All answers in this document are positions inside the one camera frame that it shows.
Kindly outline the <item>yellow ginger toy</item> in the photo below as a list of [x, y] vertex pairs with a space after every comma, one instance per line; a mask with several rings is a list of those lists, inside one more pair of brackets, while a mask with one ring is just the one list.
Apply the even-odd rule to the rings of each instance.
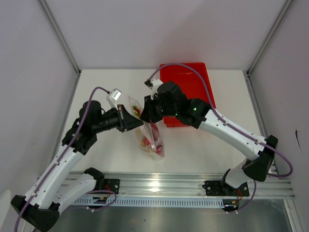
[[153, 144], [146, 137], [142, 138], [140, 148], [146, 153], [154, 153]]

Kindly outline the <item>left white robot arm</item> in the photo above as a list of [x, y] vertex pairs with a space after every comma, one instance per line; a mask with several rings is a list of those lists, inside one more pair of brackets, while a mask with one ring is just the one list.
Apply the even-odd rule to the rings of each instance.
[[122, 104], [105, 112], [100, 102], [85, 102], [48, 168], [27, 193], [13, 197], [11, 206], [18, 213], [17, 219], [25, 220], [36, 231], [47, 232], [56, 224], [61, 213], [84, 194], [102, 192], [115, 195], [114, 191], [107, 188], [104, 173], [95, 168], [86, 169], [64, 189], [60, 189], [60, 186], [97, 142], [98, 133], [112, 129], [126, 132], [142, 124]]

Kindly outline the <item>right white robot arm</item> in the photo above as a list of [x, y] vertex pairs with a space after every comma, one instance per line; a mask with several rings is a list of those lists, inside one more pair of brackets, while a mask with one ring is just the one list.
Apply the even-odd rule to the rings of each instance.
[[211, 108], [206, 101], [189, 99], [174, 82], [159, 79], [145, 81], [152, 91], [144, 98], [141, 120], [156, 123], [164, 117], [174, 117], [182, 124], [209, 132], [240, 151], [245, 160], [224, 174], [220, 188], [226, 195], [237, 191], [250, 180], [264, 182], [275, 157], [278, 139], [270, 135], [255, 135]]

